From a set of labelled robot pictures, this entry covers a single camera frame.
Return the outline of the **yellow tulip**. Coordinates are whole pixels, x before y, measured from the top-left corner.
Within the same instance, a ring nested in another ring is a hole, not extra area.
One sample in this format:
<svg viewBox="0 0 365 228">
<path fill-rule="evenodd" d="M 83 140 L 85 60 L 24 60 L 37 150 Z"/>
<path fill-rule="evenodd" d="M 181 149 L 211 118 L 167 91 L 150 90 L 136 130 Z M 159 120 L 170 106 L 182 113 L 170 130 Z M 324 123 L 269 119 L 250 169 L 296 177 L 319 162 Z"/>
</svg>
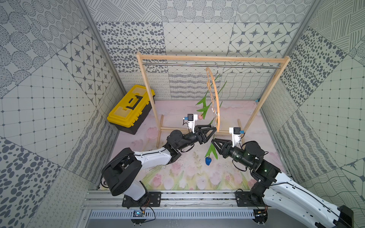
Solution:
<svg viewBox="0 0 365 228">
<path fill-rule="evenodd" d="M 213 123 L 214 123 L 214 121 L 215 121 L 215 117 L 211 120 L 211 122 L 209 123 L 210 125 L 212 125 Z"/>
</svg>

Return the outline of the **white tulip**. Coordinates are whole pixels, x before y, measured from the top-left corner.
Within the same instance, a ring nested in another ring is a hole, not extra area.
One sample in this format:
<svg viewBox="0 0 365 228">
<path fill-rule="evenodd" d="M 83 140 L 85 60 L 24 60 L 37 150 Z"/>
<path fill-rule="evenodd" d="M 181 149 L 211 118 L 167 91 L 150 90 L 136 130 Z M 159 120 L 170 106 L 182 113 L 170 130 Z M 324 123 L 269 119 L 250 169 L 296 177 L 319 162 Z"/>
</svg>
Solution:
<svg viewBox="0 0 365 228">
<path fill-rule="evenodd" d="M 204 96 L 196 105 L 204 104 L 206 105 L 206 96 Z"/>
</svg>

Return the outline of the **pink tulip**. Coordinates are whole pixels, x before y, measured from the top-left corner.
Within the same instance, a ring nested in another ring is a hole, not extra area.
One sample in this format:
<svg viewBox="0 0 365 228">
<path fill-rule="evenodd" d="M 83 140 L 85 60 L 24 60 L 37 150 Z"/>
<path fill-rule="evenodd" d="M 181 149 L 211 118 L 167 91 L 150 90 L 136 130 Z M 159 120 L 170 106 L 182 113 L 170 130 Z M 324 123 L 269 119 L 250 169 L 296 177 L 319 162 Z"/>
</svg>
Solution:
<svg viewBox="0 0 365 228">
<path fill-rule="evenodd" d="M 227 82 L 225 82 L 223 84 L 223 86 L 220 88 L 220 90 L 218 90 L 219 96 L 221 95 L 222 90 L 225 88 L 226 84 L 227 84 Z M 201 113 L 198 117 L 199 118 L 201 117 L 202 119 L 206 118 L 207 112 L 209 110 L 212 111 L 212 109 L 211 109 L 211 98 L 210 98 L 210 94 L 209 94 L 208 90 L 206 91 L 204 96 L 206 96 L 206 105 L 202 104 L 202 108 L 197 110 L 197 112 Z"/>
</svg>

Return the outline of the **blue tulip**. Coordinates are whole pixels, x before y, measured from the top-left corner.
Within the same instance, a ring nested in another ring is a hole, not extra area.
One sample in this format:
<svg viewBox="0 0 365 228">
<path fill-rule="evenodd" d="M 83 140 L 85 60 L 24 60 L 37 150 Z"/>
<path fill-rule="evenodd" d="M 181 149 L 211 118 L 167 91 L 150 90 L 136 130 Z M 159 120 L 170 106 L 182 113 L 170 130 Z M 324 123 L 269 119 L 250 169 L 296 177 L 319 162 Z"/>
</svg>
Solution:
<svg viewBox="0 0 365 228">
<path fill-rule="evenodd" d="M 208 151 L 205 155 L 205 164 L 207 166 L 210 166 L 210 164 L 212 163 L 213 159 L 218 160 L 218 154 L 216 151 L 215 146 L 213 145 L 213 139 L 215 139 L 215 135 L 213 136 L 213 138 L 210 141 L 210 146 L 208 148 Z"/>
</svg>

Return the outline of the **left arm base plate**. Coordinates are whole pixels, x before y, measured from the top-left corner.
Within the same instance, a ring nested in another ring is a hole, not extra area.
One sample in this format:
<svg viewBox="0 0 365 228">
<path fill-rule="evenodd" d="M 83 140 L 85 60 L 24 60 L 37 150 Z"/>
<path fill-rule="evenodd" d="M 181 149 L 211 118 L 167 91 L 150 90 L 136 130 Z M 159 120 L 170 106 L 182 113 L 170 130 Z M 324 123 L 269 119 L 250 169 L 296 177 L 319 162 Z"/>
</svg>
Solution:
<svg viewBox="0 0 365 228">
<path fill-rule="evenodd" d="M 130 209 L 131 207 L 160 207 L 161 203 L 161 192 L 147 192 L 139 200 L 125 195 L 122 203 L 122 207 Z"/>
</svg>

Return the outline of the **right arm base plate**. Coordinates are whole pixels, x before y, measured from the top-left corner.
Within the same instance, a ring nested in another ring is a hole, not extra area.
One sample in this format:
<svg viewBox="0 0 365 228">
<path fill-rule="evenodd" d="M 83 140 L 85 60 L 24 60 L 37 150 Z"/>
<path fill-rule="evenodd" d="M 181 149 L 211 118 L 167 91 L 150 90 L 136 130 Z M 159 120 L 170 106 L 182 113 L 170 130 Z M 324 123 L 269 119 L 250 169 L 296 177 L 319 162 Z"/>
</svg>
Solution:
<svg viewBox="0 0 365 228">
<path fill-rule="evenodd" d="M 235 200 L 238 207 L 264 207 L 265 204 L 262 201 L 262 198 L 259 198 L 257 195 L 246 192 L 246 191 L 236 191 L 234 193 Z"/>
</svg>

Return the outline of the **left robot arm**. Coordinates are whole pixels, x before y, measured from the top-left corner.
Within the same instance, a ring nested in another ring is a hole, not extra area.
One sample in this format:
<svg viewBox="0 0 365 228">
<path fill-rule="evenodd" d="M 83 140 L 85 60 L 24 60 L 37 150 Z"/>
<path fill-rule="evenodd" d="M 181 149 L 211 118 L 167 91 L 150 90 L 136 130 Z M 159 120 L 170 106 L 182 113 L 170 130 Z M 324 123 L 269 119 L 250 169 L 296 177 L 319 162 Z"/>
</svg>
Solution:
<svg viewBox="0 0 365 228">
<path fill-rule="evenodd" d="M 102 180 L 106 182 L 112 196 L 123 194 L 143 204 L 149 192 L 141 182 L 136 181 L 139 172 L 174 163 L 180 158 L 184 148 L 193 148 L 195 143 L 207 143 L 216 131 L 216 127 L 210 124 L 197 125 L 187 134 L 180 130 L 172 131 L 166 144 L 157 150 L 133 152 L 129 147 L 124 148 L 103 168 Z"/>
</svg>

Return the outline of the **wooden wavy clothes hanger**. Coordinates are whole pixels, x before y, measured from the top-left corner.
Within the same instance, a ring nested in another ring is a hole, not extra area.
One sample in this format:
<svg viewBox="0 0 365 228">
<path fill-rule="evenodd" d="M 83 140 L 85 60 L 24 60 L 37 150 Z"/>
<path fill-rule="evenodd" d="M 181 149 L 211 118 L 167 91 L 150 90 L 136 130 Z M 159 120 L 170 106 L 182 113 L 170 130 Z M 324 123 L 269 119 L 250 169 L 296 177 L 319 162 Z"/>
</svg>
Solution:
<svg viewBox="0 0 365 228">
<path fill-rule="evenodd" d="M 210 98 L 211 98 L 211 109 L 212 109 L 212 112 L 214 115 L 214 123 L 215 123 L 216 131 L 219 132 L 220 124 L 221 124 L 219 93 L 217 90 L 215 77 L 213 76 L 211 69 L 209 67 L 206 67 L 205 71 L 206 71 L 206 75 L 208 78 L 207 86 L 208 86 L 208 92 L 209 92 Z"/>
</svg>

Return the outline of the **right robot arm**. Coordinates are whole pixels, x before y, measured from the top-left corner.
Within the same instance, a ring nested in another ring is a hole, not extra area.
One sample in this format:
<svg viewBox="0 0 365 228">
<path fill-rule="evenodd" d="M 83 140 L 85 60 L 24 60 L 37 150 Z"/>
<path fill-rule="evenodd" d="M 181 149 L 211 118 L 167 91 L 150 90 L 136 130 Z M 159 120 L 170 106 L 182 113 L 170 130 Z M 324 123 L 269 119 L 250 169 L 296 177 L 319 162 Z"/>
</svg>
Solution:
<svg viewBox="0 0 365 228">
<path fill-rule="evenodd" d="M 332 204 L 303 188 L 280 168 L 264 159 L 265 151 L 256 141 L 235 146 L 232 141 L 213 139 L 223 158 L 244 165 L 256 183 L 250 190 L 253 201 L 262 201 L 308 228 L 353 228 L 354 212 L 347 206 Z"/>
</svg>

